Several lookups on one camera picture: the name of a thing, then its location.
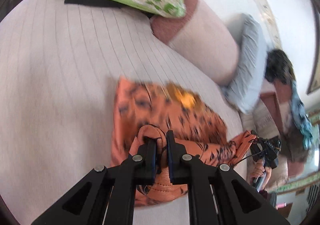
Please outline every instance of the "striped upholstery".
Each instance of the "striped upholstery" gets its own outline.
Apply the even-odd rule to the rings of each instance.
[[[225,120],[228,139],[242,131],[218,86],[156,39],[146,16],[63,2],[24,0],[0,23],[0,195],[21,225],[109,165],[120,75],[192,89]],[[172,224],[188,223],[187,199],[169,204]],[[134,223],[166,224],[157,208],[149,218],[137,210]]]

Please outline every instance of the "metal bolt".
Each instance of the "metal bolt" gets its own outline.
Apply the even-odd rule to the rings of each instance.
[[[102,171],[104,170],[104,165],[103,165],[103,164],[98,164],[98,165],[94,168],[94,170],[95,170],[96,172],[102,172]]]
[[[222,165],[220,165],[220,169],[222,171],[229,171],[230,170],[230,166],[227,165],[227,164],[222,164]]]
[[[190,161],[192,159],[192,156],[189,155],[189,154],[185,154],[182,156],[182,159],[185,160],[185,161]]]
[[[135,162],[140,162],[142,160],[142,156],[140,155],[135,155],[132,157],[132,160]]]

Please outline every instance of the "folded orange garment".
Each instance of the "folded orange garment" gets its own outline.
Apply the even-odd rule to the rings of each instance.
[[[240,161],[256,136],[246,131],[226,139],[227,127],[218,114],[197,94],[170,83],[134,83],[119,79],[114,105],[111,165],[119,165],[128,154],[156,139],[156,181],[152,186],[137,186],[135,204],[150,205],[172,201],[187,193],[187,185],[172,185],[169,179],[165,134],[173,130],[175,141],[187,153],[205,164],[230,166]]]

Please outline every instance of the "gray pillow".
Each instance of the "gray pillow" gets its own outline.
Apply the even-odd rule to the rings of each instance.
[[[266,57],[267,45],[261,26],[247,15],[236,75],[225,92],[228,102],[245,114],[250,113],[258,101]]]

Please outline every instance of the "person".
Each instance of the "person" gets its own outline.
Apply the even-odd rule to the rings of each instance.
[[[253,171],[250,173],[250,184],[253,183],[253,179],[254,178],[259,178],[263,176],[263,172],[266,171],[266,178],[261,186],[260,192],[264,191],[264,188],[266,187],[268,181],[270,180],[271,177],[271,167],[266,166],[263,167],[263,160],[259,159],[255,164],[254,164],[254,169]]]

